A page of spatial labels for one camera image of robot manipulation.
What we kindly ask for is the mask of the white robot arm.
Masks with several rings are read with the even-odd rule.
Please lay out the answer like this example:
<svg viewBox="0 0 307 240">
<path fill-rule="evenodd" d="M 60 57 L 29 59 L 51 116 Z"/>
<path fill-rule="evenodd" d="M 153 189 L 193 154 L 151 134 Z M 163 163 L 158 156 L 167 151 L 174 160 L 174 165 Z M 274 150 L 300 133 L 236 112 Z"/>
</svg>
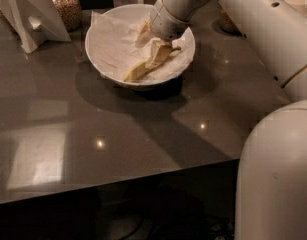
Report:
<svg viewBox="0 0 307 240">
<path fill-rule="evenodd" d="M 139 44 L 181 37 L 207 0 L 157 0 Z M 284 0 L 217 0 L 288 100 L 263 117 L 242 149 L 235 240 L 307 240 L 307 17 Z"/>
</svg>

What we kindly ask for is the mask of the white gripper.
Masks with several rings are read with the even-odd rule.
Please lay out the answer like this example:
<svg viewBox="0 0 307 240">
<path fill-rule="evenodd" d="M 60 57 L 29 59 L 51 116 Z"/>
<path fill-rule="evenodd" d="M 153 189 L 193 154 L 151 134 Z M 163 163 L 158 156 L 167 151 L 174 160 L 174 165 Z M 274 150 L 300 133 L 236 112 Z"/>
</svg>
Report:
<svg viewBox="0 0 307 240">
<path fill-rule="evenodd" d="M 145 67 L 149 70 L 159 67 L 172 52 L 172 43 L 168 41 L 180 38 L 187 27 L 185 21 L 177 19 L 167 10 L 163 0 L 157 0 L 150 11 L 149 21 L 144 22 L 135 41 L 137 48 L 145 46 L 151 39 L 151 32 L 162 39 L 152 41 Z"/>
</svg>

